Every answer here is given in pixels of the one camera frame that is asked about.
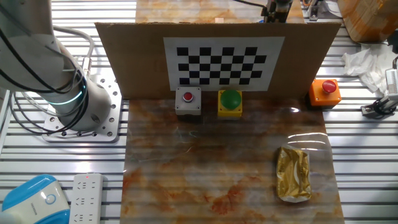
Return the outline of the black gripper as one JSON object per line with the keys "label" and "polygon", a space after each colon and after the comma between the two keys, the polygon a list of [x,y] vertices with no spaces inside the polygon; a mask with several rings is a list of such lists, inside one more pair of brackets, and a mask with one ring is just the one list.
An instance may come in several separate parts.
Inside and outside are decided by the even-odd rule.
{"label": "black gripper", "polygon": [[292,2],[293,0],[268,0],[267,8],[269,13],[265,18],[265,22],[275,22],[277,19],[276,12],[278,12],[278,22],[286,23]]}

